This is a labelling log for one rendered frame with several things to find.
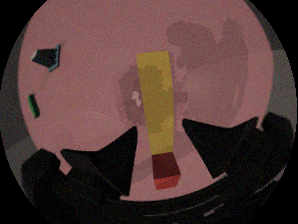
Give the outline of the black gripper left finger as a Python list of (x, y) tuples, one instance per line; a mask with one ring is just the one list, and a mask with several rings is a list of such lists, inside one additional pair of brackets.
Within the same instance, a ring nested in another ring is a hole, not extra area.
[(133, 125), (118, 139), (101, 148), (100, 151), (81, 152), (64, 148), (61, 149), (60, 153), (65, 161), (71, 164), (71, 168), (96, 173), (106, 183), (116, 188), (121, 196), (129, 197), (137, 140), (137, 125)]

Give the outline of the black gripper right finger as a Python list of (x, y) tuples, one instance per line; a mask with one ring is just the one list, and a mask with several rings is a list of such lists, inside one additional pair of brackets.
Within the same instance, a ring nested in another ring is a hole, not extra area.
[(188, 133), (194, 148), (200, 153), (202, 161), (208, 168), (212, 179), (220, 177), (223, 168), (234, 156), (235, 151), (242, 141), (242, 137), (258, 125), (258, 116), (237, 125), (237, 127), (214, 127), (214, 125), (200, 123), (189, 119), (182, 119), (182, 128)]

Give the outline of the small green block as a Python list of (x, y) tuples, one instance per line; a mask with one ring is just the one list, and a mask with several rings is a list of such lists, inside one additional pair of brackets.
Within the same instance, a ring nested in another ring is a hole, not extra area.
[(39, 104), (36, 104), (35, 96), (29, 95), (29, 105), (31, 105), (32, 116), (35, 116), (35, 119), (39, 119), (40, 111), (39, 111)]

